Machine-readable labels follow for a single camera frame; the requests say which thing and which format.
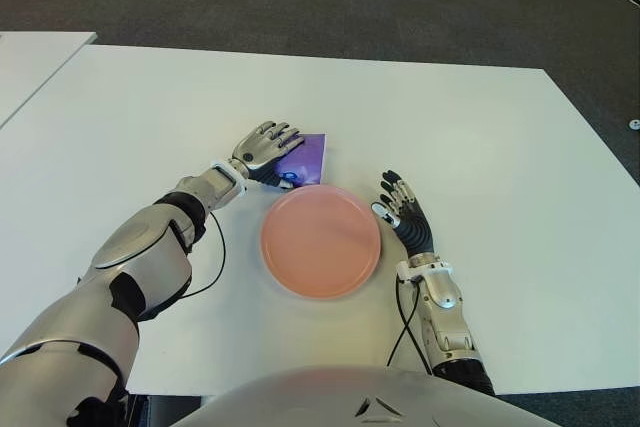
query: robotic hand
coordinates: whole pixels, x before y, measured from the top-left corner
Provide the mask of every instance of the robotic hand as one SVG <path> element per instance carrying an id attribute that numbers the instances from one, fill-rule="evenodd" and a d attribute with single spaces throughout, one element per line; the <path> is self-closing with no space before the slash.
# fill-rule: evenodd
<path id="1" fill-rule="evenodd" d="M 277 160 L 302 143 L 265 122 L 229 162 L 185 177 L 120 226 L 75 288 L 33 321 L 0 358 L 3 425 L 116 425 L 138 349 L 138 323 L 176 302 L 191 282 L 187 254 L 207 215 L 245 193 L 245 179 L 291 187 Z"/>
<path id="2" fill-rule="evenodd" d="M 288 127 L 285 122 L 260 124 L 234 149 L 231 165 L 245 178 L 284 189 L 293 188 L 291 182 L 278 177 L 274 170 L 280 158 L 304 142 L 303 137 L 297 137 L 298 129 L 285 131 Z"/>
<path id="3" fill-rule="evenodd" d="M 462 294 L 451 279 L 451 266 L 434 254 L 433 236 L 420 204 L 407 183 L 389 170 L 382 174 L 381 202 L 372 210 L 394 229 L 409 262 L 398 264 L 401 282 L 418 285 L 422 339 L 433 373 L 494 395 L 480 354 L 462 316 Z"/>

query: robot finger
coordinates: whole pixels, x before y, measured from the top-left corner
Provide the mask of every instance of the robot finger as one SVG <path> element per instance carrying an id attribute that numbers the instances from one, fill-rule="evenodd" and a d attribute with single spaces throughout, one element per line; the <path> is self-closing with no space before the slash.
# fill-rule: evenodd
<path id="1" fill-rule="evenodd" d="M 267 131 L 267 129 L 270 129 L 274 125 L 276 125 L 275 122 L 272 122 L 271 120 L 267 120 L 266 122 L 263 122 L 262 124 L 260 124 L 258 126 L 258 128 L 256 129 L 256 133 L 257 134 L 264 134 Z"/>
<path id="2" fill-rule="evenodd" d="M 282 147 L 284 144 L 287 143 L 289 139 L 298 135 L 299 132 L 300 131 L 298 129 L 291 129 L 291 130 L 286 130 L 280 133 L 280 136 L 278 137 L 278 140 L 279 140 L 278 146 Z"/>
<path id="3" fill-rule="evenodd" d="M 402 194 L 402 197 L 404 197 L 407 201 L 416 201 L 416 196 L 411 190 L 411 187 L 409 187 L 409 184 L 407 184 L 404 180 L 398 181 L 398 183 L 396 184 L 396 190 L 399 191 Z"/>
<path id="4" fill-rule="evenodd" d="M 389 182 L 391 185 L 395 184 L 399 180 L 402 180 L 402 178 L 393 170 L 387 170 L 386 172 L 383 172 L 382 178 Z"/>
<path id="5" fill-rule="evenodd" d="M 400 209 L 398 208 L 398 204 L 395 203 L 393 199 L 390 199 L 384 194 L 380 195 L 380 200 L 386 204 L 395 214 L 400 213 Z"/>
<path id="6" fill-rule="evenodd" d="M 380 182 L 380 187 L 387 191 L 387 193 L 393 195 L 393 186 L 391 184 L 386 183 L 384 180 Z"/>
<path id="7" fill-rule="evenodd" d="M 282 151 L 283 155 L 287 155 L 289 152 L 291 152 L 293 149 L 295 149 L 297 146 L 299 146 L 303 142 L 304 142 L 304 137 L 298 137 L 296 139 L 293 139 L 291 142 L 285 144 L 280 150 Z"/>
<path id="8" fill-rule="evenodd" d="M 400 218 L 395 213 L 391 212 L 386 205 L 381 204 L 380 202 L 374 202 L 371 204 L 371 210 L 373 210 L 373 212 L 382 220 L 391 224 L 394 229 L 400 225 Z"/>
<path id="9" fill-rule="evenodd" d="M 280 132 L 282 132 L 284 129 L 286 129 L 287 127 L 289 127 L 289 124 L 287 124 L 286 122 L 280 122 L 278 125 L 276 125 L 275 127 L 271 127 L 270 129 L 265 130 L 264 135 L 266 135 L 267 137 L 269 137 L 271 140 L 275 139 L 278 135 L 280 135 Z"/>

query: robot forearm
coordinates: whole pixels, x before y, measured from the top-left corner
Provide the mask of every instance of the robot forearm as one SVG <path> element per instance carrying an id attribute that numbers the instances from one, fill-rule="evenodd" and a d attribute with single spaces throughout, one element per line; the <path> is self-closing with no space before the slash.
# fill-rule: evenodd
<path id="1" fill-rule="evenodd" d="M 229 168 L 182 179 L 127 220 L 76 287 L 10 347 L 0 360 L 3 424 L 66 425 L 69 418 L 69 425 L 89 425 L 99 422 L 96 415 L 120 416 L 138 322 L 184 293 L 191 281 L 187 253 L 204 233 L 206 215 L 244 192 Z"/>
<path id="2" fill-rule="evenodd" d="M 494 395 L 482 359 L 462 315 L 462 294 L 451 266 L 433 253 L 417 254 L 398 265 L 403 281 L 419 285 L 422 340 L 434 375 Z"/>

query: wire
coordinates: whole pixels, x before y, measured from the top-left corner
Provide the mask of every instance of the wire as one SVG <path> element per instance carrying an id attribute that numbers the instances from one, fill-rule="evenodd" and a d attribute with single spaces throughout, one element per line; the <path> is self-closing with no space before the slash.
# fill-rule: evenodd
<path id="1" fill-rule="evenodd" d="M 426 370 L 427 374 L 429 375 L 433 375 L 431 372 L 431 368 L 429 367 L 429 362 L 427 361 L 426 357 L 424 356 L 424 354 L 422 353 L 422 349 L 420 348 L 420 345 L 418 345 L 418 341 L 416 340 L 415 335 L 413 335 L 413 331 L 411 330 L 411 327 L 409 326 L 409 322 L 411 322 L 411 319 L 413 318 L 413 315 L 416 312 L 416 308 L 418 306 L 418 301 L 420 300 L 420 287 L 418 286 L 418 284 L 413 284 L 413 287 L 415 289 L 415 293 L 416 293 L 416 300 L 413 304 L 413 310 L 411 311 L 411 314 L 409 315 L 409 319 L 407 319 L 404 315 L 404 311 L 402 310 L 402 304 L 400 303 L 400 278 L 396 276 L 396 305 L 398 306 L 398 313 L 400 314 L 400 318 L 402 319 L 402 323 L 404 325 L 404 328 L 402 329 L 402 332 L 400 332 L 400 336 L 398 337 L 398 340 L 396 341 L 396 344 L 393 347 L 393 350 L 391 351 L 391 355 L 389 356 L 389 360 L 387 361 L 387 366 L 389 366 L 391 364 L 391 360 L 393 359 L 393 356 L 398 348 L 398 345 L 400 344 L 400 341 L 402 340 L 402 336 L 404 335 L 405 332 L 407 332 L 409 334 L 409 337 L 411 338 L 411 342 L 413 343 L 413 346 L 416 349 L 416 352 L 418 353 L 418 355 L 420 356 L 420 360 L 422 361 L 422 365 L 424 366 L 424 370 Z"/>
<path id="2" fill-rule="evenodd" d="M 209 283 L 208 285 L 205 285 L 201 289 L 196 290 L 195 292 L 191 292 L 189 294 L 183 295 L 182 297 L 180 297 L 180 299 L 186 299 L 187 297 L 192 297 L 194 295 L 197 295 L 213 287 L 213 285 L 218 281 L 218 279 L 222 275 L 222 271 L 224 270 L 224 264 L 227 261 L 227 244 L 224 241 L 224 234 L 222 233 L 222 227 L 220 227 L 220 222 L 218 222 L 218 219 L 216 218 L 216 216 L 213 215 L 213 212 L 209 212 L 209 213 L 211 214 L 211 217 L 213 217 L 213 220 L 215 220 L 216 225 L 218 226 L 218 232 L 220 232 L 220 240 L 222 241 L 222 265 L 220 265 L 220 271 L 218 272 L 218 275 L 216 275 L 216 278 L 211 281 L 211 283 Z"/>
<path id="3" fill-rule="evenodd" d="M 416 300 L 413 303 L 413 309 L 411 309 L 411 314 L 409 314 L 409 318 L 407 319 L 407 323 L 404 324 L 404 327 L 402 328 L 402 332 L 400 332 L 400 335 L 398 336 L 398 340 L 396 340 L 396 343 L 393 346 L 393 349 L 391 349 L 391 353 L 389 354 L 389 359 L 387 360 L 387 367 L 389 367 L 391 365 L 391 361 L 393 360 L 393 356 L 396 355 L 396 350 L 398 350 L 398 346 L 400 345 L 400 341 L 402 340 L 402 337 L 404 337 L 404 334 L 407 332 L 407 329 L 409 328 L 409 324 L 411 323 L 411 319 L 413 319 L 413 314 L 416 313 L 416 309 L 418 308 L 418 300 L 419 297 L 416 295 Z M 398 284 L 396 282 L 396 303 L 398 304 L 398 312 L 400 312 L 402 310 L 402 306 L 400 305 L 400 296 L 399 296 L 399 292 L 398 292 Z"/>
<path id="4" fill-rule="evenodd" d="M 127 421 L 127 427 L 131 427 L 131 421 L 133 420 L 133 415 L 136 408 L 136 402 L 138 401 L 138 395 L 133 395 L 133 400 L 131 401 L 131 406 L 129 407 L 129 420 Z"/>

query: gray carpet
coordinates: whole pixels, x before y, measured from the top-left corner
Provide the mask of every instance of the gray carpet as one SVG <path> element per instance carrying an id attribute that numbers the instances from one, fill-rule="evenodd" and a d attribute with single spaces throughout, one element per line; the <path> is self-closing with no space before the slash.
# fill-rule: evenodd
<path id="1" fill-rule="evenodd" d="M 627 0 L 0 0 L 0 30 L 90 30 L 103 44 L 543 68 L 640 182 L 640 135 L 628 128 L 640 117 L 640 10 Z M 567 426 L 638 425 L 638 390 L 507 400 Z"/>

